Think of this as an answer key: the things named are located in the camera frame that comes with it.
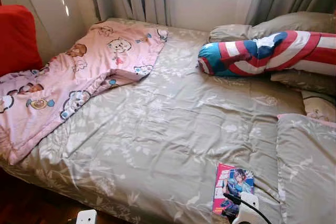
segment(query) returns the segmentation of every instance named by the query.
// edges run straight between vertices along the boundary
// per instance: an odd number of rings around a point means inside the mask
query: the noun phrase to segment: captain america pillow
[[[205,44],[202,71],[216,76],[252,76],[288,68],[336,75],[336,35],[282,31],[253,40]]]

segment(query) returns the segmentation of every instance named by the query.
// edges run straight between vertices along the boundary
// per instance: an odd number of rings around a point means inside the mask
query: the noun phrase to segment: grey floral bedsheet
[[[146,79],[92,98],[21,163],[1,166],[131,223],[192,224],[226,223],[211,214],[222,162],[254,172],[262,212],[282,223],[277,115],[303,114],[300,93],[259,78],[203,74],[196,63],[207,33],[165,29],[167,43]]]
[[[277,156],[284,222],[336,223],[336,127],[303,115],[283,115]]]

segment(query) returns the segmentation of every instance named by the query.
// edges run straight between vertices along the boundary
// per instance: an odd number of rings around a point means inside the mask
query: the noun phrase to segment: comic book
[[[223,193],[240,196],[242,191],[254,194],[253,173],[234,166],[219,164],[212,211],[227,217],[232,222],[238,215],[239,206],[227,199]]]

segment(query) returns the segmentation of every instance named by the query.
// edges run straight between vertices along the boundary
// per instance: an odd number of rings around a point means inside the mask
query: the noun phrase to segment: white device
[[[97,212],[92,210],[80,211],[77,215],[76,224],[96,224]]]
[[[246,201],[250,205],[254,206],[259,210],[259,200],[258,197],[249,194],[247,192],[242,191],[240,193],[240,198],[243,201]],[[253,209],[246,206],[244,203],[241,203],[239,206],[239,213],[236,219],[232,222],[232,224],[240,224],[240,223],[250,223],[250,224],[259,224],[263,223],[262,218],[259,216],[257,212],[255,212]]]

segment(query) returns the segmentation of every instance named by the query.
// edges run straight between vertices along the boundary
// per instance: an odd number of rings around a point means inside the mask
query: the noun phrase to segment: black cable
[[[229,200],[232,200],[233,203],[237,204],[236,202],[240,202],[240,203],[244,203],[246,206],[248,206],[249,208],[253,209],[255,212],[257,212],[260,216],[263,217],[263,219],[268,223],[268,224],[272,224],[267,218],[265,215],[263,215],[262,212],[260,212],[257,208],[255,208],[254,206],[250,205],[249,203],[247,203],[246,201],[242,200],[242,199],[239,199],[238,197],[236,196],[233,196],[231,194],[224,194],[224,196],[226,198],[228,198]]]

